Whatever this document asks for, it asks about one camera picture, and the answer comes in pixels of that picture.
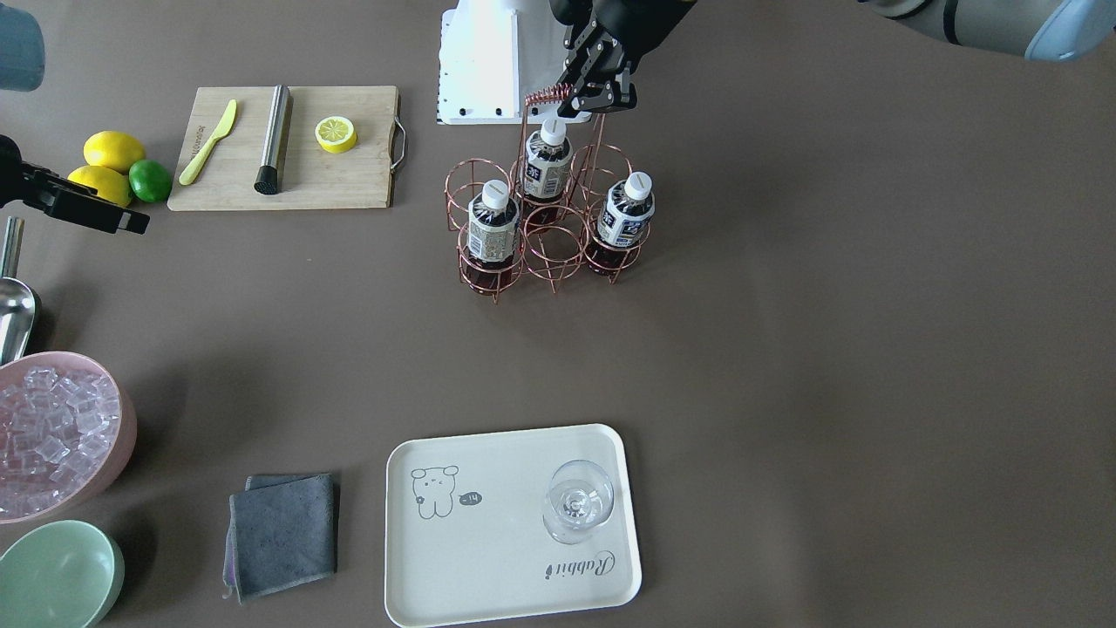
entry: mint green bowl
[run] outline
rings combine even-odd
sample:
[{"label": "mint green bowl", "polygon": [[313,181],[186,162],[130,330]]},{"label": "mint green bowl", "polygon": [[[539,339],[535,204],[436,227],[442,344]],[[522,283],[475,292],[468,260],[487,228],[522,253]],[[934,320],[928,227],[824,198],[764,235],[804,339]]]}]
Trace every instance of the mint green bowl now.
[{"label": "mint green bowl", "polygon": [[25,534],[0,557],[0,626],[88,628],[116,601],[121,549],[84,521],[56,521]]}]

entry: yellow knife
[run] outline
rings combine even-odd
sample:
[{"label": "yellow knife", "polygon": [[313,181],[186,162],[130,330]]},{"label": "yellow knife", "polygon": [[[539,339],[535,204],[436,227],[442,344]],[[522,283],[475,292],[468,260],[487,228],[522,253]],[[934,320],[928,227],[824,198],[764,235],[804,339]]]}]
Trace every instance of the yellow knife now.
[{"label": "yellow knife", "polygon": [[205,165],[205,160],[209,158],[210,152],[213,146],[217,145],[219,141],[224,138],[232,131],[232,122],[237,119],[237,100],[229,100],[229,105],[224,107],[224,114],[221,115],[221,122],[217,123],[217,127],[210,135],[209,139],[202,145],[202,149],[198,151],[194,158],[190,160],[186,164],[186,168],[182,171],[179,175],[179,183],[183,185],[189,185],[198,178],[198,173],[202,171],[202,166]]}]

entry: white bottle cap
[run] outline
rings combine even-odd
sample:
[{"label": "white bottle cap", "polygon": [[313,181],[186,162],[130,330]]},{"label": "white bottle cap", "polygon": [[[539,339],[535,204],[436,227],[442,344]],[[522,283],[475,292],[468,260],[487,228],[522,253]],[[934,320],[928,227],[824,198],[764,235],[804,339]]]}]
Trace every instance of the white bottle cap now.
[{"label": "white bottle cap", "polygon": [[633,172],[624,182],[624,193],[634,201],[642,201],[651,195],[651,176],[646,172]]},{"label": "white bottle cap", "polygon": [[560,119],[543,119],[539,136],[551,146],[560,146],[566,141],[566,123]]},{"label": "white bottle cap", "polygon": [[508,183],[493,178],[481,187],[481,202],[489,209],[508,206]]}]

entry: pink bowl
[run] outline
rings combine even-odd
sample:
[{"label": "pink bowl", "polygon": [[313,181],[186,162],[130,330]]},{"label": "pink bowl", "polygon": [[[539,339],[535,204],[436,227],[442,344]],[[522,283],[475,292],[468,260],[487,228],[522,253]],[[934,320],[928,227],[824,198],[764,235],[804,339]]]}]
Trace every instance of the pink bowl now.
[{"label": "pink bowl", "polygon": [[[136,414],[132,407],[132,400],[128,399],[128,396],[121,389],[119,384],[113,379],[113,376],[104,367],[85,356],[68,351],[35,354],[0,367],[0,390],[22,383],[23,375],[33,367],[54,367],[67,373],[89,371],[106,376],[113,383],[113,387],[121,398],[121,425],[116,432],[116,436],[113,438],[108,454],[105,455],[105,460],[100,464],[100,468],[94,472],[93,476],[77,491],[33,514],[4,519],[4,515],[0,513],[0,525],[56,515],[97,495],[121,475],[125,465],[128,464],[128,460],[132,457],[132,450],[136,444]],[[9,426],[0,425],[0,433],[6,433],[9,429]]]}]

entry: bottle rack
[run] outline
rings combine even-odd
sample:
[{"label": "bottle rack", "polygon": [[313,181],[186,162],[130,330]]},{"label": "bottle rack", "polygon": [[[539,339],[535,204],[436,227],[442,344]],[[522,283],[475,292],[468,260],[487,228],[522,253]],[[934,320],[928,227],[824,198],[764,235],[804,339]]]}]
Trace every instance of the bottle rack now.
[{"label": "bottle rack", "polygon": [[[575,151],[570,177],[554,202],[539,203],[527,197],[520,181],[520,167],[526,162],[528,135],[527,112],[532,105],[561,102],[570,86],[556,85],[527,97],[520,122],[519,153],[511,167],[504,170],[494,161],[471,157],[454,165],[445,176],[445,219],[449,230],[458,232],[458,278],[473,290],[500,301],[500,293],[521,276],[529,273],[550,284],[555,293],[561,282],[573,277],[581,267],[608,276],[615,283],[620,273],[639,257],[639,250],[651,233],[650,224],[643,238],[632,247],[619,249],[603,241],[594,224],[600,214],[608,187],[627,177],[632,162],[624,152],[604,143],[605,115],[594,114],[589,142]],[[519,247],[512,261],[500,268],[482,268],[469,259],[469,201],[480,193],[485,181],[500,178],[508,183],[511,197],[520,207]],[[542,216],[554,214],[552,221],[542,223]],[[587,255],[590,242],[604,250],[622,255],[618,264],[603,265]]]}]

